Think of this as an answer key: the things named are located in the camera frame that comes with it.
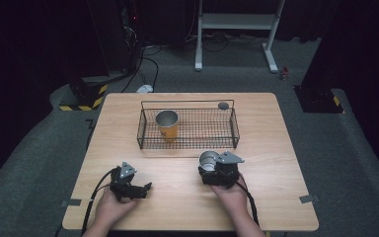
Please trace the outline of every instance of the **wooden table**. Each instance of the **wooden table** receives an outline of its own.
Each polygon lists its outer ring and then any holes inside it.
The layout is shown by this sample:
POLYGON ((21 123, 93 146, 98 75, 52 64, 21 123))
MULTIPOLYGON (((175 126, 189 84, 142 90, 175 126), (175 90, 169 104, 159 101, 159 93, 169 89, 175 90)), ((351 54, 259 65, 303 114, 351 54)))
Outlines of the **wooden table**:
MULTIPOLYGON (((233 230, 209 186, 201 182, 198 156, 205 149, 140 149, 136 140, 141 101, 234 100, 240 141, 228 150, 252 193, 261 228, 266 231, 313 231, 319 222, 307 191, 278 102, 271 93, 156 93, 107 95, 71 198, 63 226, 81 229, 88 200, 101 177, 122 161, 137 169, 131 182, 152 189, 115 229, 233 230)), ((89 223, 102 192, 97 195, 89 223)))

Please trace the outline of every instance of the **metal wire basket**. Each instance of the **metal wire basket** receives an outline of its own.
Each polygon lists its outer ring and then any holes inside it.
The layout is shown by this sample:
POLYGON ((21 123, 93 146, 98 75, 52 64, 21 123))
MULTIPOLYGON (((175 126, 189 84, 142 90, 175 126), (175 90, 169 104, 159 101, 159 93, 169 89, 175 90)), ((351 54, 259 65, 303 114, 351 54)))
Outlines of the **metal wire basket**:
POLYGON ((137 142, 140 149, 236 148, 240 139, 233 100, 143 101, 137 142), (172 110, 179 116, 178 137, 161 136, 156 115, 172 110))

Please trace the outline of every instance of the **metal stand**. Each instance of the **metal stand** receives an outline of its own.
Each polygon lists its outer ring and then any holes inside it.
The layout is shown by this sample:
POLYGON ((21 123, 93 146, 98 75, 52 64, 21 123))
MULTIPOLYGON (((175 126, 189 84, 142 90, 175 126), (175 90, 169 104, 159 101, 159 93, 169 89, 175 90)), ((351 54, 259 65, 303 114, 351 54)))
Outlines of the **metal stand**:
POLYGON ((199 0, 195 71, 202 70, 202 29, 243 29, 270 31, 268 41, 267 43, 263 43, 263 48, 266 61, 269 65, 269 70, 272 73, 277 73, 278 68, 273 59, 270 48, 275 37, 279 19, 281 18, 284 3, 285 0, 279 0, 275 14, 203 14, 202 0, 199 0))

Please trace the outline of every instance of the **human hand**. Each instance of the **human hand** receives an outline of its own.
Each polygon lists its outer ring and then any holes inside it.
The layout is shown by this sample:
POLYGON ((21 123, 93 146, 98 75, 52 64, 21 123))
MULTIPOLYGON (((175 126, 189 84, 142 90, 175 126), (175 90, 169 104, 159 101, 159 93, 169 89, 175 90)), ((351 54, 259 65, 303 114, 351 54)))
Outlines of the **human hand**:
MULTIPOLYGON (((243 180, 242 174, 239 176, 237 181, 240 185, 246 188, 245 181, 243 180)), ((241 187, 237 184, 232 186, 230 189, 220 186, 210 186, 213 192, 219 197, 225 209, 230 215, 240 213, 241 211, 247 212, 247 194, 241 187)))
POLYGON ((230 219, 235 226, 239 237, 265 237, 263 231, 248 213, 248 195, 242 174, 239 176, 238 184, 230 189, 219 186, 210 186, 221 200, 230 219))
POLYGON ((112 227, 132 209, 140 199, 132 199, 129 202, 120 202, 109 187, 104 188, 104 194, 97 205, 95 220, 84 236, 107 236, 112 227))

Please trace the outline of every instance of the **paper cup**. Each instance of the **paper cup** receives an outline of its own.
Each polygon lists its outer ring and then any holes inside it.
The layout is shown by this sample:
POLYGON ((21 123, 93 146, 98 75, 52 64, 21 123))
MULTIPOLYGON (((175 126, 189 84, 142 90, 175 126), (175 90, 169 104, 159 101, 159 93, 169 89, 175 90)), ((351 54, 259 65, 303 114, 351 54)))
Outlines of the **paper cup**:
POLYGON ((156 124, 166 141, 174 141, 178 137, 178 120, 177 113, 170 110, 161 111, 156 115, 156 124))

